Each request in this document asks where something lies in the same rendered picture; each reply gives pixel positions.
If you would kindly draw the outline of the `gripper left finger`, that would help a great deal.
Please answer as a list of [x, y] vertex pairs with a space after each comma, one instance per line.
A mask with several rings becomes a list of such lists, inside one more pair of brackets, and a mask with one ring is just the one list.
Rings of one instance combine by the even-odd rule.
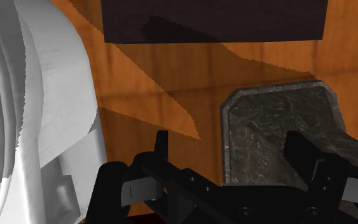
[[191, 169], [167, 160], [168, 132], [132, 165], [108, 162], [99, 168], [86, 224], [228, 224], [221, 189]]

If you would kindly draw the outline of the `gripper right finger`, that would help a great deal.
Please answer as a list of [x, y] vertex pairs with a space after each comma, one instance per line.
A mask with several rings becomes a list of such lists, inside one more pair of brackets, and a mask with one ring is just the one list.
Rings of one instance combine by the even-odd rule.
[[343, 200], [358, 208], [357, 166], [321, 151], [293, 130], [286, 135], [283, 156], [308, 186], [301, 224], [358, 224], [358, 219], [339, 209]]

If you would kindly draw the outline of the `dark grey marble block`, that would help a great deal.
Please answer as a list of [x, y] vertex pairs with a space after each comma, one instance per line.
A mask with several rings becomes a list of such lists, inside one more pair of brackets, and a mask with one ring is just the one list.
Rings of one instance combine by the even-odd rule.
[[337, 95], [326, 83], [308, 80], [247, 87], [234, 91], [221, 105], [224, 182], [306, 190], [282, 155], [290, 130], [358, 166], [358, 140], [346, 133]]

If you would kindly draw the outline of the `white toilet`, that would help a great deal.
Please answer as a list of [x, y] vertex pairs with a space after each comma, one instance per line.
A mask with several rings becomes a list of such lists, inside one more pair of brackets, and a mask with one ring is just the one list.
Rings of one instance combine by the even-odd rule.
[[51, 0], [0, 0], [0, 224], [79, 224], [105, 161], [76, 29]]

